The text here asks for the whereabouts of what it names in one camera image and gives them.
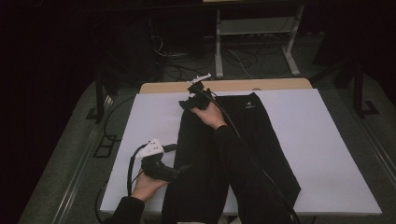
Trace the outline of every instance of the floor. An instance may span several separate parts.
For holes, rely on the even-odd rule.
[[[292,54],[301,77],[310,78],[324,70],[313,65],[322,35],[299,35]],[[286,43],[284,35],[229,36],[222,40],[224,79],[290,78],[290,70],[280,50]],[[205,55],[191,56],[173,52],[165,45],[157,50],[168,60],[163,66],[162,81],[182,81],[197,75],[215,74],[213,37],[205,38]],[[378,115],[359,118],[352,109],[353,86],[338,90],[332,84],[337,71],[313,83],[328,107],[334,123],[342,135],[383,214],[368,217],[317,217],[315,223],[394,223],[396,221],[396,183],[391,171],[396,162],[396,107],[387,100],[380,86],[364,76],[363,100],[371,101]],[[124,87],[117,96],[107,98],[105,117],[100,123],[86,119],[95,108],[95,87],[87,87],[69,120],[64,134],[55,148],[46,171],[23,213],[20,223],[97,223],[95,199],[100,204],[106,180],[117,155],[119,142],[108,158],[93,158],[104,130],[120,139],[133,104],[131,96],[137,89]],[[383,162],[381,157],[388,155]],[[99,212],[103,219],[107,214]],[[313,217],[301,217],[311,223]]]

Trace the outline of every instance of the white logo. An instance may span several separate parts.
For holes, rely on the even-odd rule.
[[[245,106],[246,109],[250,109],[250,108],[253,108],[253,107],[256,107],[256,106],[255,106],[255,105],[252,105],[251,102],[248,102],[248,103],[246,104],[246,106]]]

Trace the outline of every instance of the gray carpet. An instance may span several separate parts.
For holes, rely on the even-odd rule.
[[[232,61],[232,58],[229,57],[228,59],[232,61],[233,65],[223,61],[224,79],[246,79],[248,78],[246,72],[254,78],[291,77],[286,60],[279,50],[284,39],[274,36],[271,38],[266,40],[265,46],[263,46],[265,48],[260,51],[262,55],[257,55],[257,59],[254,57],[249,58],[249,55],[251,55],[249,53],[232,49],[242,60],[250,60],[251,62],[257,60],[257,62],[251,63],[249,67],[246,67],[246,71],[243,71],[240,63]],[[292,53],[300,68],[302,77],[312,77],[324,69],[323,67],[312,65],[320,40],[320,35],[306,35],[299,36],[295,42]],[[254,41],[252,41],[253,43],[249,41],[243,42],[246,44],[244,49],[255,50],[260,47]],[[233,40],[226,44],[231,49]],[[210,55],[207,54],[201,60],[186,63],[174,60],[174,63],[182,64],[189,68],[203,68],[200,71],[204,74],[207,72],[215,74],[213,57]],[[188,70],[184,70],[185,72],[180,74],[173,66],[168,66],[164,70],[163,81],[178,79],[179,75],[182,78],[197,76],[196,72]],[[381,216],[368,217],[318,217],[316,223],[395,223],[396,189],[389,181],[378,161],[373,144],[361,126],[361,119],[351,110],[352,87],[348,87],[346,90],[335,89],[332,85],[335,75],[336,72],[323,78],[318,83],[315,83],[314,87],[319,89],[325,105],[328,107],[364,179],[377,199],[383,214]],[[118,96],[114,97],[114,101],[109,101],[105,119],[112,109],[135,93],[136,90],[120,90]],[[395,106],[386,99],[378,84],[369,77],[364,78],[363,98],[364,100],[372,101],[380,111],[379,115],[367,116],[364,123],[373,130],[380,145],[388,152],[393,161],[396,161],[396,140],[394,138],[396,136]],[[118,139],[122,138],[132,103],[133,100],[128,100],[111,114],[106,127],[108,134],[116,134]],[[93,107],[95,107],[95,95],[94,86],[91,85],[81,96],[75,113],[69,120],[69,124],[64,130],[58,146],[55,148],[51,161],[40,179],[20,223],[52,223],[60,205],[65,208],[64,215],[60,216],[58,214],[54,223],[98,223],[94,213],[95,197],[98,190],[109,177],[117,155],[118,144],[115,145],[109,158],[97,159],[92,157],[93,151],[101,140],[106,121],[95,124],[93,120],[85,119],[89,110]],[[74,188],[69,187],[71,180],[74,180]],[[63,202],[63,196],[66,193],[70,196],[68,197],[71,199],[69,202]],[[107,214],[100,213],[102,218],[107,216]],[[312,217],[301,217],[301,220],[302,223],[310,223]]]

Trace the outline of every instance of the person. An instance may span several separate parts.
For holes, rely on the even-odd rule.
[[[290,211],[277,196],[276,190],[271,187],[271,181],[255,162],[251,162],[248,146],[227,125],[220,109],[210,103],[206,110],[193,108],[191,112],[215,130],[213,138],[218,146],[221,165],[236,197],[241,222],[294,223]],[[138,223],[144,210],[144,202],[166,184],[143,173],[137,178],[131,197],[122,198],[113,217],[105,223]]]

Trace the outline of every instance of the hand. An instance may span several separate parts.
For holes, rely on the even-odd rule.
[[[206,110],[200,110],[195,107],[191,109],[191,112],[196,114],[206,125],[212,127],[214,130],[222,125],[227,125],[221,110],[212,102],[210,102]]]
[[[157,192],[157,189],[169,184],[166,181],[153,179],[145,175],[142,169],[140,169],[139,174],[140,173],[142,174],[136,179],[136,185],[134,186],[131,197],[137,198],[143,202],[146,202],[148,199],[154,196],[155,192]]]

